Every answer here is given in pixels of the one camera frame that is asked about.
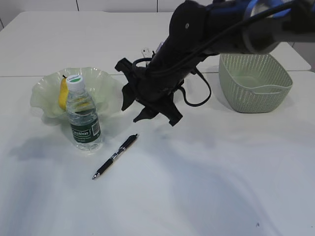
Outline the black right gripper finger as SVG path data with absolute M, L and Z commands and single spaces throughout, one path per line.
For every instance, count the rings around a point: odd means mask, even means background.
M 123 94 L 123 103 L 122 103 L 122 111 L 125 111 L 134 101 L 135 101 L 135 94 L 130 85 L 125 85 L 122 88 Z
M 142 109 L 142 111 L 139 113 L 139 115 L 133 119 L 133 122 L 136 123 L 136 122 L 138 122 L 140 120 L 144 120 L 144 119 L 153 119 L 158 114 L 159 114 L 159 112 L 151 109 L 150 107 L 144 107 Z

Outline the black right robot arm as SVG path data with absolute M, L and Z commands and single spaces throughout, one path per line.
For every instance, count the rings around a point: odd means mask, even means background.
M 260 55 L 281 42 L 314 42 L 315 3 L 312 0 L 215 0 L 203 6 L 187 0 L 172 14 L 169 35 L 140 67 L 142 59 L 121 59 L 116 70 L 127 84 L 122 89 L 122 110 L 133 102 L 143 106 L 134 119 L 166 116 L 170 125 L 182 118 L 173 96 L 183 89 L 197 65 L 220 54 Z

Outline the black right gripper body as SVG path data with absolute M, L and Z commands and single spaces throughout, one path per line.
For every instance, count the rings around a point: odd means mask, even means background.
M 171 126 L 183 117 L 173 101 L 174 92 L 181 90 L 184 93 L 185 77 L 190 73 L 201 75 L 197 65 L 219 54 L 202 46 L 219 34 L 214 28 L 220 22 L 220 7 L 220 0 L 207 6 L 193 0 L 184 1 L 173 12 L 169 35 L 151 59 L 130 62 L 123 58 L 115 66 L 125 75 L 126 85 L 131 86 L 135 101 L 167 117 Z

